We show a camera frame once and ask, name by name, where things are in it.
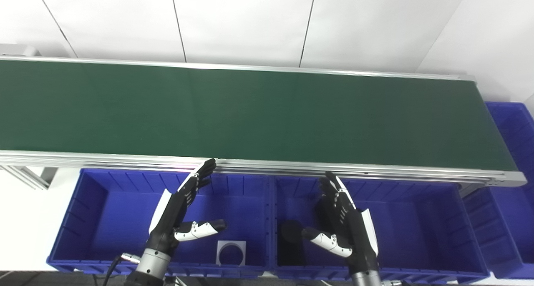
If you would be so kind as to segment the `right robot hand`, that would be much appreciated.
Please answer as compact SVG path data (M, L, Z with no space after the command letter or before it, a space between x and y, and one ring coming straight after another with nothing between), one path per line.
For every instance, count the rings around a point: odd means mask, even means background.
M370 274L379 270L377 253L371 245L363 210L357 208L341 179L333 172L319 178L322 197L319 208L326 215L332 232L305 227L304 239L345 258L350 274Z

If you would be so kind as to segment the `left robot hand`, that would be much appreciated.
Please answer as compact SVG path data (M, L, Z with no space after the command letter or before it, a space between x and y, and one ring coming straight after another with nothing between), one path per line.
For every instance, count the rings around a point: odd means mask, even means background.
M157 224L150 230L146 248L164 253L170 257L180 242L197 240L215 235L227 229L223 219L212 221L184 222L188 208L194 202L198 190L210 183L209 176L216 168L214 158L204 161L195 168L173 193L166 191L161 200L166 202Z

